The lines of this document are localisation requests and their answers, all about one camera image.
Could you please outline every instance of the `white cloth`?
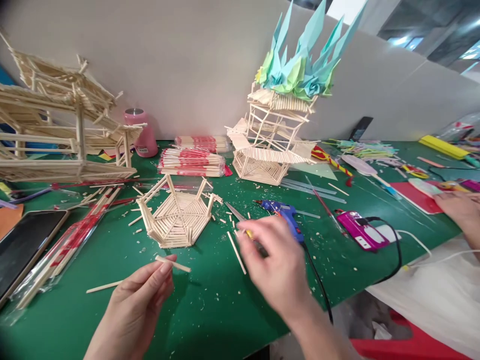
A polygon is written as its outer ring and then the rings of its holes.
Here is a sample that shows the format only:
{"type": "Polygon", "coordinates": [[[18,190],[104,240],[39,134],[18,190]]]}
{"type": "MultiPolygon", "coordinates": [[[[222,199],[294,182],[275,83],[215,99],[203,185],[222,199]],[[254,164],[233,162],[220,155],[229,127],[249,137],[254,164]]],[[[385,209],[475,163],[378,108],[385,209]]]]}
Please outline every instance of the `white cloth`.
{"type": "MultiPolygon", "coordinates": [[[[461,236],[416,265],[470,250],[461,236]]],[[[480,360],[480,262],[473,253],[430,266],[401,269],[366,289],[437,341],[480,360]]]]}

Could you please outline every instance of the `red paper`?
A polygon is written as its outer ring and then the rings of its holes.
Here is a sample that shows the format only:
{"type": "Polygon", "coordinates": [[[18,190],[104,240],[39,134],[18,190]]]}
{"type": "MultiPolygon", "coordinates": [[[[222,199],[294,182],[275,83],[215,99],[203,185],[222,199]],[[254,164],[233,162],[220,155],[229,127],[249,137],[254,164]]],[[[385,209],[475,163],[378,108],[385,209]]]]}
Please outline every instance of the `red paper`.
{"type": "MultiPolygon", "coordinates": [[[[436,185],[436,181],[428,181],[432,185],[436,185]]],[[[410,203],[429,215],[442,214],[443,210],[437,205],[435,200],[418,191],[409,182],[392,182],[391,187],[399,192],[410,203]]]]}

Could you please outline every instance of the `right hand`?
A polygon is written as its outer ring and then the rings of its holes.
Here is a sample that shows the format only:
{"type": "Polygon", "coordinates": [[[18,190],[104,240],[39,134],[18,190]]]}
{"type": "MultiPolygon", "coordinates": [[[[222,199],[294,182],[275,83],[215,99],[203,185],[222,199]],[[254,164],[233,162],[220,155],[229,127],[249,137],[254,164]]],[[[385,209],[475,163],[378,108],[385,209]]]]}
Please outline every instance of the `right hand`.
{"type": "Polygon", "coordinates": [[[270,306],[284,319],[295,317],[312,299],[302,247],[290,234],[287,222],[279,216],[239,222],[239,229],[250,230],[268,253],[262,258],[247,234],[237,233],[240,251],[252,282],[270,306]]]}
{"type": "Polygon", "coordinates": [[[480,218],[479,197],[476,194],[451,191],[434,195],[433,199],[443,212],[460,227],[464,223],[476,222],[480,218]]]}

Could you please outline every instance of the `phone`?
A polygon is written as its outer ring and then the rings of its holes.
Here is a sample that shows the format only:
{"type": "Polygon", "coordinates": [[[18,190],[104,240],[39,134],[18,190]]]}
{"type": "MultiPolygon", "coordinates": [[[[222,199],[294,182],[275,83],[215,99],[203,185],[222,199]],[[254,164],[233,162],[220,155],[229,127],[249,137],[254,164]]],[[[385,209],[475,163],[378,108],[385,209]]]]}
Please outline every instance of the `phone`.
{"type": "Polygon", "coordinates": [[[0,309],[69,215],[68,210],[29,211],[0,241],[0,309]]]}

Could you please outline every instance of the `pink water bottle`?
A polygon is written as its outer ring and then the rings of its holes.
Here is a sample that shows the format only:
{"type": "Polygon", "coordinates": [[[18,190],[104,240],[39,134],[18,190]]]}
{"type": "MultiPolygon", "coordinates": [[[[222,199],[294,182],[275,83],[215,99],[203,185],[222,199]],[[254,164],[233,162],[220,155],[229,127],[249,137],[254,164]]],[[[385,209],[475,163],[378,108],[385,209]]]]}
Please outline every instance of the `pink water bottle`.
{"type": "Polygon", "coordinates": [[[140,108],[129,108],[125,110],[124,118],[127,125],[144,124],[147,125],[143,128],[138,139],[133,143],[136,153],[142,158],[151,158],[157,155],[159,148],[155,141],[154,131],[149,124],[148,114],[140,108]]]}

